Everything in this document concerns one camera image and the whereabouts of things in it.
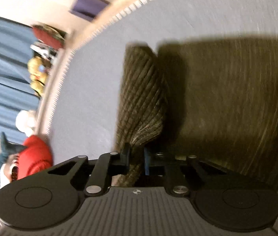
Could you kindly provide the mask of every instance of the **logo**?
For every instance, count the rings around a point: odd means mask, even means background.
[[[136,194],[136,195],[138,195],[138,194],[140,194],[140,193],[143,193],[143,191],[140,191],[139,189],[135,189],[135,190],[133,190],[133,193]]]

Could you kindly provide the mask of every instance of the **metal rivet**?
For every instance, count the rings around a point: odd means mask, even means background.
[[[185,194],[188,192],[188,188],[186,186],[178,185],[173,188],[173,192],[177,194]]]
[[[90,194],[97,194],[102,190],[101,187],[99,187],[98,185],[90,185],[86,188],[86,191]]]

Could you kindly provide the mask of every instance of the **white object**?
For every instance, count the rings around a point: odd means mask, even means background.
[[[27,137],[34,133],[37,123],[35,119],[35,111],[21,110],[16,118],[16,127],[19,131],[24,132]]]
[[[4,174],[4,169],[5,169],[5,163],[1,166],[0,169],[0,189],[7,184],[10,183],[11,178],[7,178],[6,175]]]

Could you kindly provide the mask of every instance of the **stuffed toy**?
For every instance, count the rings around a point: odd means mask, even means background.
[[[30,86],[33,90],[35,90],[38,97],[42,97],[44,95],[44,85],[41,82],[37,80],[32,81]]]
[[[34,110],[21,110],[16,118],[16,127],[19,131],[24,132],[27,137],[30,137],[34,133],[36,128],[36,119]]]
[[[28,71],[31,74],[32,81],[37,80],[45,84],[48,74],[46,73],[42,58],[39,56],[31,58],[28,61]]]
[[[0,170],[6,165],[9,158],[14,160],[11,173],[13,168],[16,168],[17,179],[30,176],[53,165],[53,158],[48,146],[38,136],[30,136],[23,144],[9,143],[6,135],[1,134]]]

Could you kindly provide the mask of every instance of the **textured gray surface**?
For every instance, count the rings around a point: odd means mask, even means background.
[[[163,187],[113,187],[101,197],[88,198],[68,221],[51,229],[20,232],[3,227],[0,236],[275,236],[271,229],[228,232],[204,221],[185,198],[168,195]]]
[[[49,136],[55,163],[112,148],[127,43],[246,34],[278,35],[278,0],[154,0],[110,26],[71,61]]]

